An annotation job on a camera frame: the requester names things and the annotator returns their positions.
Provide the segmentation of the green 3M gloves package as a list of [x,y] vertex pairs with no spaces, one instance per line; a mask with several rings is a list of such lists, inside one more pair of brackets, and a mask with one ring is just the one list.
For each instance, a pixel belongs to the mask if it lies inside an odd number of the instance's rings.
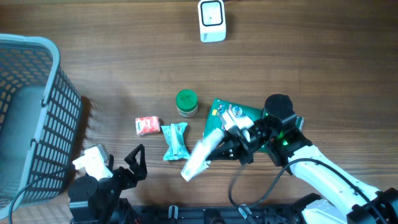
[[261,110],[216,100],[195,149],[209,160],[242,160],[263,148],[273,156],[290,156],[312,144],[297,120],[292,100],[283,94],[269,96]]

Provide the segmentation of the teal white pack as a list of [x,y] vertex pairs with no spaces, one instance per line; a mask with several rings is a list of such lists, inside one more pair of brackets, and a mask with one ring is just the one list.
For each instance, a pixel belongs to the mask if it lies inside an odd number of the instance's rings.
[[187,123],[177,123],[169,126],[161,126],[165,141],[169,146],[163,156],[164,161],[177,161],[190,158],[190,153],[186,148],[183,137],[187,125]]

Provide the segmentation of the red tissue pack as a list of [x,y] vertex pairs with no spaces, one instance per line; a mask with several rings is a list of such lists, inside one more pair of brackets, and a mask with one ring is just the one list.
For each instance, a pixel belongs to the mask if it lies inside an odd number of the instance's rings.
[[157,116],[146,116],[135,119],[138,136],[160,132],[160,120]]

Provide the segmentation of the white blue pouch pack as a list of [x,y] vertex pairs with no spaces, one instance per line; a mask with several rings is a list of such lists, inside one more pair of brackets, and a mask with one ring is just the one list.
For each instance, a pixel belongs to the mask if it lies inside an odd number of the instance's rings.
[[208,168],[206,159],[216,149],[223,138],[223,131],[216,128],[196,143],[189,160],[185,163],[181,171],[182,177],[187,182]]

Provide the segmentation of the green lid jar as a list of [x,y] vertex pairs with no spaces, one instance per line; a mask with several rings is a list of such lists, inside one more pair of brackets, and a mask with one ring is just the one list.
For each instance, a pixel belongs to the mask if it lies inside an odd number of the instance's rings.
[[193,90],[181,90],[177,93],[175,102],[178,113],[183,117],[192,117],[198,110],[198,97]]

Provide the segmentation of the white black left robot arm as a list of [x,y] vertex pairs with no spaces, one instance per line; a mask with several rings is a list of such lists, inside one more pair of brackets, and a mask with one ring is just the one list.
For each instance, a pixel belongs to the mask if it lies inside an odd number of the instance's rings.
[[141,222],[128,199],[121,192],[132,189],[147,177],[145,147],[140,144],[125,158],[128,168],[113,168],[114,157],[97,144],[84,150],[73,161],[76,170],[86,174],[77,178],[68,189],[71,223],[132,223]]

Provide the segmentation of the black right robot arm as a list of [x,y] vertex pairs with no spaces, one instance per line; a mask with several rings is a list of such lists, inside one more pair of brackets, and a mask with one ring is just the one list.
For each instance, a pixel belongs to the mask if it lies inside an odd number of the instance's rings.
[[397,223],[397,189],[381,191],[365,184],[325,157],[296,126],[289,96],[269,96],[253,124],[239,127],[229,111],[221,120],[224,137],[211,148],[208,161],[250,164],[265,146],[275,166],[317,190],[291,205],[292,223]]

